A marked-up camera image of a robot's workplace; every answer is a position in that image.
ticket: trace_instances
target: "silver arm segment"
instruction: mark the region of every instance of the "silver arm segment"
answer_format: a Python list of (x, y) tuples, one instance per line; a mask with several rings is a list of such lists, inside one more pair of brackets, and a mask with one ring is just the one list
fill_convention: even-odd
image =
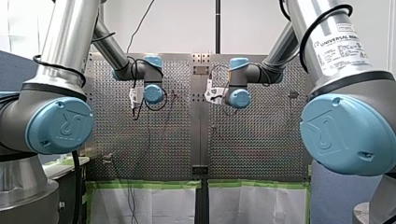
[[(95, 30), (93, 31), (93, 38), (103, 38), (109, 34), (110, 32), (107, 30), (105, 24), (101, 19), (98, 19)], [(110, 63), (114, 70), (119, 71), (128, 65), (129, 61), (127, 57), (113, 36), (94, 42), (93, 45), (99, 50), (106, 61)]]
[(269, 64), (279, 64), (279, 68), (285, 68), (285, 62), (295, 55), (298, 48), (298, 40), (294, 33), (293, 26), (291, 22), (289, 22), (265, 61)]

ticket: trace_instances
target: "pegboard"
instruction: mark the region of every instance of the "pegboard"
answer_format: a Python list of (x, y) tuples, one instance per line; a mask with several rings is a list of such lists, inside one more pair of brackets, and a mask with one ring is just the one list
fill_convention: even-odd
[(138, 109), (133, 114), (129, 98), (133, 82), (113, 79), (109, 64), (92, 54), (87, 69), (92, 77), (95, 124), (87, 170), (90, 180), (191, 178), (191, 56), (162, 57), (167, 105), (158, 112), (142, 106), (139, 119), (134, 120)]
[[(264, 59), (247, 57), (256, 63)], [(229, 59), (230, 56), (213, 55), (211, 62), (228, 65)], [(227, 84), (226, 69), (214, 70), (213, 76), (215, 85)], [(248, 85), (252, 102), (247, 109), (209, 107), (209, 178), (308, 180), (311, 159), (299, 129), (306, 101), (306, 76), (294, 61), (280, 84)]]
[[(135, 121), (128, 97), (133, 82), (114, 80), (109, 64), (98, 53), (92, 54), (87, 92), (95, 126), (86, 147), (92, 158), (88, 179), (186, 180), (193, 178), (192, 166), (202, 165), (208, 166), (208, 177), (213, 179), (307, 180), (311, 159), (299, 132), (306, 74), (297, 62), (289, 64), (280, 84), (249, 85), (251, 106), (234, 113), (226, 105), (204, 101), (205, 68), (228, 65), (240, 55), (161, 56), (167, 106), (158, 112), (143, 106)], [(252, 62), (265, 58), (246, 57)], [(227, 76), (226, 69), (215, 70), (215, 85), (225, 85)], [(298, 97), (290, 98), (296, 92)]]

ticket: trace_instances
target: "blue logo cap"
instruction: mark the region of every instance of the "blue logo cap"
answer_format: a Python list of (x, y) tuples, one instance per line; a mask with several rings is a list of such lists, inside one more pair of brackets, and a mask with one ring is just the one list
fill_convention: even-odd
[(42, 106), (25, 132), (28, 147), (39, 154), (65, 154), (81, 147), (91, 134), (90, 107), (74, 97), (63, 97)]
[(250, 93), (247, 90), (239, 89), (233, 91), (230, 95), (230, 105), (232, 107), (243, 109), (248, 107), (251, 102)]
[(248, 63), (249, 61), (247, 58), (233, 58), (230, 60), (230, 69), (235, 70), (248, 65)]
[(163, 67), (163, 59), (158, 55), (146, 55), (143, 59), (156, 67)]
[(311, 156), (341, 175), (382, 175), (396, 165), (396, 136), (363, 101), (325, 94), (304, 109), (301, 135)]
[(151, 105), (158, 104), (163, 100), (163, 89), (157, 85), (148, 85), (143, 92), (143, 96), (147, 103)]

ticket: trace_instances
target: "black cable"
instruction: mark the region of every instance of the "black cable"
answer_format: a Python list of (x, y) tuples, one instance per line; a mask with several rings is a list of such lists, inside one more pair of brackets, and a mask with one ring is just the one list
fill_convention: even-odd
[(73, 163), (76, 172), (76, 200), (75, 200), (75, 210), (73, 215), (73, 224), (78, 224), (79, 211), (82, 205), (82, 180), (81, 180), (81, 170), (79, 167), (78, 153), (77, 151), (72, 152)]
[(288, 12), (285, 9), (285, 5), (283, 4), (284, 0), (279, 0), (279, 4), (280, 4), (280, 10), (282, 10), (283, 16), (285, 16), (285, 18), (290, 21), (290, 16), (288, 14)]
[(104, 39), (107, 39), (107, 38), (109, 38), (109, 37), (115, 35), (115, 34), (116, 34), (116, 32), (113, 32), (113, 33), (110, 33), (110, 34), (108, 34), (108, 35), (99, 37), (99, 38), (97, 38), (97, 39), (93, 39), (93, 40), (91, 41), (91, 43), (98, 42), (98, 41), (102, 41), (102, 40), (104, 40)]
[(229, 67), (226, 66), (226, 65), (223, 65), (223, 64), (216, 64), (216, 65), (213, 66), (213, 68), (210, 70), (209, 79), (212, 79), (212, 78), (213, 78), (213, 72), (216, 71), (216, 70), (217, 70), (218, 68), (220, 68), (220, 67), (226, 68), (227, 70), (229, 69)]
[(126, 50), (126, 53), (129, 53), (129, 48), (132, 46), (132, 42), (134, 41), (134, 36), (137, 34), (137, 32), (140, 29), (140, 26), (142, 26), (143, 21), (145, 20), (146, 16), (149, 14), (149, 10), (151, 9), (152, 4), (155, 2), (155, 0), (152, 0), (151, 3), (148, 5), (148, 9), (145, 12), (145, 15), (143, 15), (142, 20), (140, 20), (139, 25), (137, 26), (136, 30), (131, 36), (131, 41), (129, 42), (128, 49)]
[[(143, 60), (143, 59), (135, 59), (134, 57), (131, 57), (131, 56), (127, 56), (127, 58), (131, 59), (133, 61), (132, 65), (131, 65), (131, 76), (132, 76), (132, 79), (134, 80), (134, 89), (136, 88), (137, 78), (138, 78), (138, 74), (139, 74), (139, 70), (137, 69), (137, 63), (138, 62), (142, 62), (142, 63), (147, 64), (148, 66), (151, 66), (152, 68), (156, 69), (157, 72), (159, 72), (161, 74), (161, 77), (163, 78), (163, 71), (160, 68), (158, 68), (157, 66), (154, 66), (153, 64), (151, 64), (148, 61)], [(146, 100), (143, 99), (142, 102), (140, 103), (139, 110), (137, 111), (137, 117), (136, 118), (134, 117), (134, 120), (138, 120), (139, 119), (143, 103), (146, 105), (148, 110), (151, 110), (151, 111), (160, 111), (160, 110), (162, 110), (166, 106), (166, 104), (168, 102), (168, 94), (166, 93), (165, 89), (163, 89), (163, 94), (165, 95), (165, 102), (158, 109), (150, 107), (149, 104), (146, 102)]]
[(76, 69), (64, 67), (59, 64), (44, 63), (44, 62), (40, 61), (39, 59), (41, 59), (41, 55), (36, 55), (35, 57), (33, 57), (33, 61), (40, 65), (47, 66), (47, 67), (54, 67), (54, 68), (62, 69), (62, 70), (77, 74), (81, 78), (81, 81), (82, 81), (81, 87), (84, 87), (85, 83), (87, 83), (87, 79), (85, 78), (85, 76), (82, 73), (80, 73), (79, 71), (77, 71)]
[(147, 102), (146, 100), (144, 100), (145, 105), (146, 105), (146, 107), (148, 108), (148, 110), (151, 110), (151, 111), (160, 111), (160, 110), (162, 110), (162, 109), (166, 106), (166, 104), (168, 103), (168, 94), (166, 93), (166, 91), (165, 91), (164, 89), (163, 89), (163, 94), (165, 95), (165, 100), (164, 100), (164, 102), (163, 102), (163, 105), (160, 106), (160, 108), (151, 108), (151, 107), (149, 106), (148, 102)]
[(396, 215), (385, 221), (383, 224), (394, 224), (396, 223)]
[(311, 36), (312, 32), (314, 32), (314, 30), (322, 23), (323, 19), (328, 17), (334, 11), (337, 11), (340, 9), (348, 9), (349, 10), (348, 16), (351, 16), (353, 13), (353, 7), (351, 5), (347, 5), (347, 4), (338, 5), (336, 7), (333, 7), (331, 9), (325, 11), (320, 16), (318, 16), (317, 19), (306, 30), (306, 32), (303, 36), (303, 39), (301, 40), (301, 44), (300, 44), (300, 63), (306, 73), (308, 73), (308, 69), (305, 64), (304, 51), (305, 51), (305, 46), (308, 43), (309, 37)]

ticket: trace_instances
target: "white label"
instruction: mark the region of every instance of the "white label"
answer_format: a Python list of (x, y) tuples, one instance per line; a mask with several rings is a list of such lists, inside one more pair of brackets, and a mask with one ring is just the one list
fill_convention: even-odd
[(338, 23), (337, 28), (339, 32), (355, 32), (355, 28), (353, 28), (353, 24), (350, 23)]
[(350, 64), (370, 64), (361, 41), (355, 32), (328, 35), (314, 42), (314, 50), (322, 72), (326, 76), (335, 75), (337, 69)]

